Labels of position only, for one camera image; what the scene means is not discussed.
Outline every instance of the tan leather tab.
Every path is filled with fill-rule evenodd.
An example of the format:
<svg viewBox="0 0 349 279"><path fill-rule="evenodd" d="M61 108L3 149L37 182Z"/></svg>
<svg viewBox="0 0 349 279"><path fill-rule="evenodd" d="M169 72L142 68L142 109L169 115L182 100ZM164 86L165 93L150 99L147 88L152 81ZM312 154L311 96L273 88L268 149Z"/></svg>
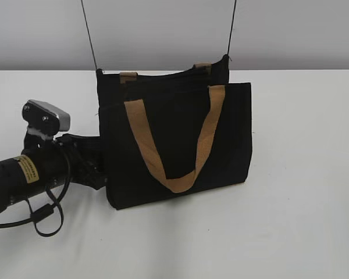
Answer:
<svg viewBox="0 0 349 279"><path fill-rule="evenodd" d="M212 64L211 63L197 63L197 64L194 64L194 67L195 68L206 67L208 74L211 74L211 71L212 71Z"/></svg>
<svg viewBox="0 0 349 279"><path fill-rule="evenodd" d="M125 84L127 81L136 81L138 74L135 71L119 73L120 83Z"/></svg>

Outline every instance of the black canvas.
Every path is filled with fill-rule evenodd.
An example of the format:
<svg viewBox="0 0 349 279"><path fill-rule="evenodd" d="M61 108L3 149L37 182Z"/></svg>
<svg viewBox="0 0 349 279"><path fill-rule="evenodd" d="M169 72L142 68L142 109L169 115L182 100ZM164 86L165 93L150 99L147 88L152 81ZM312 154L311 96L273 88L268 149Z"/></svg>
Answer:
<svg viewBox="0 0 349 279"><path fill-rule="evenodd" d="M225 61L213 64L211 72L200 67L168 76L137 76L125 84L119 75L97 74L106 191L112 206L123 209L245 181L252 154L251 84L227 84L229 71L222 65ZM173 192L148 169L127 105L143 103L165 177L176 180L195 168L197 142L211 113L210 90L215 87L209 85L216 84L225 84L225 99L212 148L190 189Z"/></svg>

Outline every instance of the black cylinder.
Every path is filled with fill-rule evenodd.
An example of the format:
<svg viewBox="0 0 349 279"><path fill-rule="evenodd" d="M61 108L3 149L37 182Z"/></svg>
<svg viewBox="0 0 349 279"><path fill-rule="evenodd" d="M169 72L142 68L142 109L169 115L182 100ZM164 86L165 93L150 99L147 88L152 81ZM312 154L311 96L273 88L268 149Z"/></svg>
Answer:
<svg viewBox="0 0 349 279"><path fill-rule="evenodd" d="M22 155L0 162L0 212L8 205L62 185L67 163L59 148L26 149Z"/></svg>

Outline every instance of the black cable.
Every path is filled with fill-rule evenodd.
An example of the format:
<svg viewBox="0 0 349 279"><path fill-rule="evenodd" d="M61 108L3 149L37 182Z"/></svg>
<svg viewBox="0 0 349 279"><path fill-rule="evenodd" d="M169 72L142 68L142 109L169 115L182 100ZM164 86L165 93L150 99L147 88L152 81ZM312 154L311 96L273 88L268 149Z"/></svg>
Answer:
<svg viewBox="0 0 349 279"><path fill-rule="evenodd" d="M227 46L227 55L228 55L228 56L229 56L229 53L230 53L230 43L232 42L232 33L233 33L234 16L235 16L236 7L237 7L237 0L234 0L234 9L233 9L232 26L231 26L231 28L230 28L229 44L228 44L228 46Z"/></svg>
<svg viewBox="0 0 349 279"><path fill-rule="evenodd" d="M47 193L47 195L50 197L50 199L54 202L53 205L55 205L58 210L59 210L59 215L60 215L60 225L58 227L57 230L51 232L51 233L44 233L41 232L38 227L37 227L37 223L42 221L43 219L45 219L46 217L48 217L49 215L53 214L53 208L50 204L47 204L45 206L43 206L42 208L36 210L35 212L33 211L33 208L30 204L30 201L28 198L25 199L25 201L27 202L27 204L29 205L29 209L30 209L30 213L31 213L31 220L34 223L34 227L36 232L38 233L38 235L40 235L41 237L52 237L53 235L55 235L56 233L58 233L60 231L60 229L63 226L63 222L65 220L65 216L63 215L63 210L62 207L60 205L60 203L57 201L57 198L55 197L55 195L52 193L51 189L49 186L47 186L45 188L45 192Z"/></svg>
<svg viewBox="0 0 349 279"><path fill-rule="evenodd" d="M95 70L97 71L97 62L95 61L95 55L94 55L94 49L93 49L91 34L89 33L89 26L88 26L88 21L87 21L86 10L84 9L83 0L80 0L80 2L81 2L81 7L83 8L84 20L85 20L85 22L86 22L86 27L87 27L87 32L88 32L88 38L89 38L89 44L91 45L91 50L92 50L92 55L93 55L94 66L95 66Z"/></svg>
<svg viewBox="0 0 349 279"><path fill-rule="evenodd" d="M71 162L70 159L68 157L68 155L66 154L66 152L59 146L57 145L63 155L63 157L66 160L66 164L67 164L67 176L65 179L65 184L63 186L62 192L59 194L58 198L54 201L54 203L51 205L51 208L54 209L56 206L58 207L59 203L61 202L61 200L65 197L67 190L69 189L70 183L71 183L71 179L72 179L72 174L71 174ZM5 224L0 224L0 228L13 228L13 227L18 227L18 226L22 226L28 223L31 223L33 221L33 218L28 218L28 219L24 219L22 221L17 221L17 222L13 222L13 223L5 223Z"/></svg>

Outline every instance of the black wire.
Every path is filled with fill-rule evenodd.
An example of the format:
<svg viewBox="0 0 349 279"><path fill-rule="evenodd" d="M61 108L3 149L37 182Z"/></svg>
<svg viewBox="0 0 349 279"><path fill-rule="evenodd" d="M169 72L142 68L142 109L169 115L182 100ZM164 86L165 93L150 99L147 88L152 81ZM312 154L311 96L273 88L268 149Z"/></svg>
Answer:
<svg viewBox="0 0 349 279"><path fill-rule="evenodd" d="M71 178L72 178L71 177L71 162L70 162L70 159L69 159L68 155L66 154L66 152L60 146L59 146L59 149L61 150L61 153L62 153L63 157L66 160L67 176L66 176L66 179L65 179L65 185L63 186L62 192L59 194L59 196L58 196L58 198L56 200L58 203L60 203L61 200L65 197L66 192L69 189L69 186L70 186L70 183L71 183ZM54 209L57 206L57 204L53 203L51 206ZM22 221L17 221L17 222L13 222L13 223L0 224L0 228L18 227L18 226L22 226L22 225L31 223L32 221L33 221L32 218L28 218L28 219L24 219Z"/></svg>
<svg viewBox="0 0 349 279"><path fill-rule="evenodd" d="M230 43L232 42L232 33L233 33L234 16L235 16L236 7L237 7L237 0L234 0L234 9L233 9L232 26L231 26L231 28L230 28L229 44L228 44L228 46L227 46L227 55L228 55L228 56L229 56L229 53L230 53Z"/></svg>
<svg viewBox="0 0 349 279"><path fill-rule="evenodd" d="M92 45L92 40L91 40L91 34L89 33L89 26L88 26L88 21L87 21L87 15L86 15L86 10L84 9L84 3L83 0L80 0L81 2L81 7L83 8L83 14L84 14L84 20L86 22L86 27L87 27L87 32L88 32L88 38L89 38L89 44L91 45L91 50L92 50L92 55L93 55L93 61L94 61L94 66L95 70L97 71L97 62L95 61L95 55L94 55L94 49Z"/></svg>
<svg viewBox="0 0 349 279"><path fill-rule="evenodd" d="M41 232L41 231L38 229L38 227L37 227L38 221L37 221L36 219L33 219L33 223L34 223L34 227L35 227L35 230L36 230L36 232L38 233L38 235L40 235L41 237L52 237L53 235L57 234L57 233L60 231L60 229L62 228L63 222L64 222L64 220L65 220L65 216L63 215L63 209L62 209L60 203L57 201L57 198L56 198L55 195L52 193L51 188L50 188L49 186L46 186L46 187L45 187L45 192L47 193L47 195L50 197L50 199L54 202L54 205L55 205L55 206L58 208L58 210L59 210L60 225L59 225L59 227L58 227L55 231L53 231L53 232L51 232L51 233L45 233L45 232ZM25 198L24 200L25 200L25 201L27 202L27 204L29 205L29 209L30 209L31 216L33 216L33 214L34 214L35 212L33 211L33 208L32 208L32 206L31 206L31 204L30 204L29 199L28 199L28 198Z"/></svg>

